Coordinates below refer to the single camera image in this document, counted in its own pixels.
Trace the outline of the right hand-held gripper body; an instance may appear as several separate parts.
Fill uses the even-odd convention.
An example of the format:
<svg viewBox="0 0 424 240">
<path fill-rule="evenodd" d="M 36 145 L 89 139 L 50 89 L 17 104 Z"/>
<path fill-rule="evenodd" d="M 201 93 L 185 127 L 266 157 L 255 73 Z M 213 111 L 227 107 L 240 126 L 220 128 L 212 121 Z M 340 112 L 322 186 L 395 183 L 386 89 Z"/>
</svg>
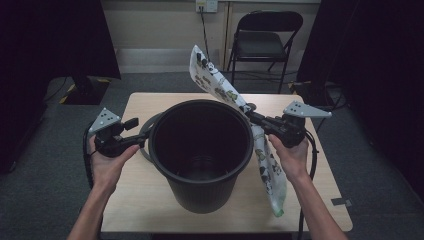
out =
<svg viewBox="0 0 424 240">
<path fill-rule="evenodd" d="M 266 117 L 263 128 L 266 134 L 273 134 L 287 148 L 299 145 L 306 135 L 305 122 L 307 118 L 330 118 L 327 112 L 303 102 L 293 101 L 281 116 Z"/>
</svg>

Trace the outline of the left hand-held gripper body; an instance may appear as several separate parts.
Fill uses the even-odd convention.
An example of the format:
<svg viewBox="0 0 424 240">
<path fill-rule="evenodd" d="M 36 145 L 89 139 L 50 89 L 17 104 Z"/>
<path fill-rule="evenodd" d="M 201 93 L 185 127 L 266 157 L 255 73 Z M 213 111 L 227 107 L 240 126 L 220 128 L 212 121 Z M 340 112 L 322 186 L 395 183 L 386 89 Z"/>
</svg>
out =
<svg viewBox="0 0 424 240">
<path fill-rule="evenodd" d="M 102 155 L 110 158 L 121 155 L 128 147 L 122 144 L 121 133 L 125 130 L 122 118 L 107 108 L 103 108 L 89 132 L 95 135 L 95 148 Z"/>
</svg>

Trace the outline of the white printed plastic trash bag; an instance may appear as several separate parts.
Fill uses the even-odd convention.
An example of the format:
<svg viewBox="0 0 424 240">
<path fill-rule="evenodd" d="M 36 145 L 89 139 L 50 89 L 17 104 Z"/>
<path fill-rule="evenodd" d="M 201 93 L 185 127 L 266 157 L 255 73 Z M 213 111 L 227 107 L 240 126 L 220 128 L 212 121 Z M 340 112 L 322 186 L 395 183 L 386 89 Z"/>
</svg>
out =
<svg viewBox="0 0 424 240">
<path fill-rule="evenodd" d="M 202 90 L 247 117 L 249 107 L 245 99 L 214 64 L 206 58 L 197 45 L 191 51 L 189 72 L 192 80 Z M 251 130 L 261 180 L 265 186 L 273 214 L 276 217 L 281 217 L 284 214 L 283 205 L 287 193 L 286 175 L 272 154 L 264 130 L 252 123 Z"/>
</svg>

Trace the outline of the black plastic trash bin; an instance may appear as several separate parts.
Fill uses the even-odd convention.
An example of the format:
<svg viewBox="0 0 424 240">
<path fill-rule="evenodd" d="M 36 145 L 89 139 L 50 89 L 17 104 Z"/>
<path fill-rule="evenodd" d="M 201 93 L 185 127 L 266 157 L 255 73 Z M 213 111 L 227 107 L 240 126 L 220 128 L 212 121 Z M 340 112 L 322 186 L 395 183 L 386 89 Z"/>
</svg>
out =
<svg viewBox="0 0 424 240">
<path fill-rule="evenodd" d="M 226 204 L 253 154 L 248 121 L 213 100 L 179 103 L 162 114 L 148 140 L 151 161 L 186 210 L 207 214 Z"/>
</svg>

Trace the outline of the person's left hand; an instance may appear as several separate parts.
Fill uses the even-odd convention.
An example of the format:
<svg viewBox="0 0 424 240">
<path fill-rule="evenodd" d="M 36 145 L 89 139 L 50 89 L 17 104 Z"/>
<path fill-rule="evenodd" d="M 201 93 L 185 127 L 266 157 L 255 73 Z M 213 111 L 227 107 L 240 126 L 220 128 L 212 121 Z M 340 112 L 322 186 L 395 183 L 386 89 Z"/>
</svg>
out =
<svg viewBox="0 0 424 240">
<path fill-rule="evenodd" d="M 120 179 L 125 163 L 140 149 L 138 145 L 128 147 L 121 155 L 115 158 L 106 157 L 96 152 L 95 137 L 89 140 L 91 153 L 91 166 L 93 171 L 94 188 L 113 193 Z"/>
</svg>

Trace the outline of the person's right hand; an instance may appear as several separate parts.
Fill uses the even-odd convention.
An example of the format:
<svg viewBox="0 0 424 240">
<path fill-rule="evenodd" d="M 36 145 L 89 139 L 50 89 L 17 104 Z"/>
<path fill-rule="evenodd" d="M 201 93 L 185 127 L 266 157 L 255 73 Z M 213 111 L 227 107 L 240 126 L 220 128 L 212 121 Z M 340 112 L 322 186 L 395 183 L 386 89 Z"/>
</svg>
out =
<svg viewBox="0 0 424 240">
<path fill-rule="evenodd" d="M 275 148 L 281 166 L 291 183 L 296 183 L 301 178 L 308 176 L 306 163 L 309 144 L 306 138 L 299 145 L 292 148 L 285 147 L 275 135 L 270 135 L 268 139 Z"/>
</svg>

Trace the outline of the black stand base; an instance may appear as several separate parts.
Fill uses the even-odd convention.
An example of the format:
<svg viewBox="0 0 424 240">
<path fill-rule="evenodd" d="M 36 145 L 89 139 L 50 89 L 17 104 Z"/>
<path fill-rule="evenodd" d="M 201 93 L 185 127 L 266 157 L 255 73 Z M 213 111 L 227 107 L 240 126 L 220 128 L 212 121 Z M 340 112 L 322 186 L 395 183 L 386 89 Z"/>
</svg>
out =
<svg viewBox="0 0 424 240">
<path fill-rule="evenodd" d="M 59 101 L 64 105 L 99 105 L 110 81 L 88 76 L 73 76 L 73 84 Z"/>
</svg>

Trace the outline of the black folding chair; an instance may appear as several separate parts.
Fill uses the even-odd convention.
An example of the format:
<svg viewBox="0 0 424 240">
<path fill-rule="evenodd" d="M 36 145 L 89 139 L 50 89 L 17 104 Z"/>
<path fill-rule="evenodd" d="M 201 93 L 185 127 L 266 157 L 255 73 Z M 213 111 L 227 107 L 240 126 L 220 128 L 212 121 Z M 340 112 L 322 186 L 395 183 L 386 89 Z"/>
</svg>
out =
<svg viewBox="0 0 424 240">
<path fill-rule="evenodd" d="M 280 93 L 287 70 L 293 40 L 303 25 L 303 17 L 294 11 L 257 10 L 243 16 L 234 33 L 227 70 L 235 82 L 238 62 L 282 63 L 277 92 Z"/>
</svg>

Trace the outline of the white wall socket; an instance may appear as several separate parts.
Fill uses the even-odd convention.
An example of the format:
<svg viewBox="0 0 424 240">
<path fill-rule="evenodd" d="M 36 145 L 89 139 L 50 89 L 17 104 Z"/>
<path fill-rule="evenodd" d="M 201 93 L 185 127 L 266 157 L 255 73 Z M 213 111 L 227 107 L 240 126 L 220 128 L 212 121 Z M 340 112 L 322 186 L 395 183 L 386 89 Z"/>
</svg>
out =
<svg viewBox="0 0 424 240">
<path fill-rule="evenodd" d="M 195 10 L 204 13 L 216 13 L 218 11 L 218 0 L 196 0 Z"/>
</svg>

